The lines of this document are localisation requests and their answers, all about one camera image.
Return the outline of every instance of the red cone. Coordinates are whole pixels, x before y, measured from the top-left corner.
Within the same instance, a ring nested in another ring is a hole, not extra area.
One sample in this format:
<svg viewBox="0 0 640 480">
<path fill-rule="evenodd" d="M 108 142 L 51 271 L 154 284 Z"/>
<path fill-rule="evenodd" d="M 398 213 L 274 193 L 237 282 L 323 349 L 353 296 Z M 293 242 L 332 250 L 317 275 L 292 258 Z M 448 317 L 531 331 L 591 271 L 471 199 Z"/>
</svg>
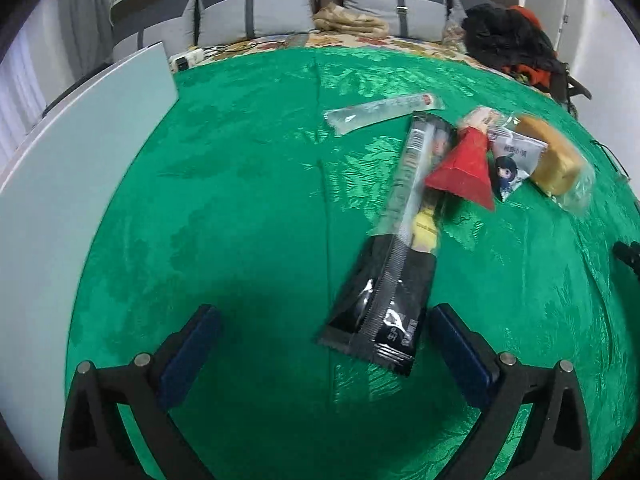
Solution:
<svg viewBox="0 0 640 480">
<path fill-rule="evenodd" d="M 495 210 L 494 194 L 486 161 L 488 139 L 475 128 L 460 132 L 460 143 L 424 179 L 424 184 Z"/>
</svg>

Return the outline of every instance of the metal pin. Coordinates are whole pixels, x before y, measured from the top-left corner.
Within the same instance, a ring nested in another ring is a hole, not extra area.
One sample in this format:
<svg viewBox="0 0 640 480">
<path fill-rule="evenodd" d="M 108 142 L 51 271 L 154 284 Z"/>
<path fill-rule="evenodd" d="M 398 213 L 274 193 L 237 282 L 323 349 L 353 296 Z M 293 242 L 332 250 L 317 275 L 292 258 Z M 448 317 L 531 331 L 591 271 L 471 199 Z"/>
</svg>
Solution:
<svg viewBox="0 0 640 480">
<path fill-rule="evenodd" d="M 142 354 L 138 354 L 133 359 L 133 364 L 139 367 L 147 366 L 151 362 L 151 356 L 146 352 L 142 352 Z"/>
<path fill-rule="evenodd" d="M 560 369 L 563 372 L 571 373 L 574 371 L 574 364 L 571 361 L 562 359 L 562 361 L 560 361 Z"/>
<path fill-rule="evenodd" d="M 82 361 L 76 370 L 78 370 L 79 374 L 85 374 L 91 370 L 91 363 L 89 361 Z"/>
<path fill-rule="evenodd" d="M 511 352 L 502 352 L 500 354 L 500 362 L 507 366 L 513 366 L 514 364 L 516 364 L 516 362 L 518 362 L 518 360 L 516 359 L 516 356 Z"/>
</svg>

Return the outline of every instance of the transparent wrapped stick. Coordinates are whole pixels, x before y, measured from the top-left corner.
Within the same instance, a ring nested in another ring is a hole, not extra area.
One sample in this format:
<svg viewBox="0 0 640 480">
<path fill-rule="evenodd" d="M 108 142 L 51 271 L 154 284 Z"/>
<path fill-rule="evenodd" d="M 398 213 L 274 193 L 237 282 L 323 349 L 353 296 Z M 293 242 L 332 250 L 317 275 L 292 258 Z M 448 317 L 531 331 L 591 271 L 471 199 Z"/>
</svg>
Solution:
<svg viewBox="0 0 640 480">
<path fill-rule="evenodd" d="M 408 375 L 435 271 L 440 192 L 424 177 L 449 151 L 453 128 L 414 112 L 384 211 L 334 302 L 321 344 Z"/>
<path fill-rule="evenodd" d="M 324 113 L 324 118 L 334 128 L 336 137 L 341 137 L 358 128 L 408 115 L 414 111 L 443 109 L 440 98 L 432 93 L 422 92 L 328 110 Z"/>
</svg>

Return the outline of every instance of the beige blanket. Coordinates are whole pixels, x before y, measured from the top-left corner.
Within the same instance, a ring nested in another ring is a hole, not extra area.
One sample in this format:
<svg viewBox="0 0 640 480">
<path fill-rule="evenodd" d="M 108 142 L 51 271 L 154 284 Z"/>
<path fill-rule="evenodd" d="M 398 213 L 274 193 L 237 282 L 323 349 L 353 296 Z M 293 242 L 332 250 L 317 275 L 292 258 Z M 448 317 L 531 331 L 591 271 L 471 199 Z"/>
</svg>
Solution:
<svg viewBox="0 0 640 480">
<path fill-rule="evenodd" d="M 365 38 L 386 38 L 389 34 L 389 24 L 385 20 L 358 14 L 334 3 L 314 14 L 314 23 L 320 30 L 337 30 Z"/>
</svg>

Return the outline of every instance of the gray strap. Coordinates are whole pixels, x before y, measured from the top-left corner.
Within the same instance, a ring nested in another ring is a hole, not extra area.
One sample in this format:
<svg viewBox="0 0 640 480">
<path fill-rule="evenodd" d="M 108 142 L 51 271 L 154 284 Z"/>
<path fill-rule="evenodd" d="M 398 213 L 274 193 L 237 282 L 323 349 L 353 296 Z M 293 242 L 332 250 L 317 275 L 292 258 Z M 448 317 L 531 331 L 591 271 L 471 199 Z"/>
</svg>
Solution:
<svg viewBox="0 0 640 480">
<path fill-rule="evenodd" d="M 407 6 L 404 4 L 404 0 L 398 0 L 398 19 L 400 20 L 400 37 L 409 37 L 409 26 L 406 22 Z"/>
<path fill-rule="evenodd" d="M 244 0 L 244 28 L 247 39 L 254 40 L 254 0 Z"/>
</svg>

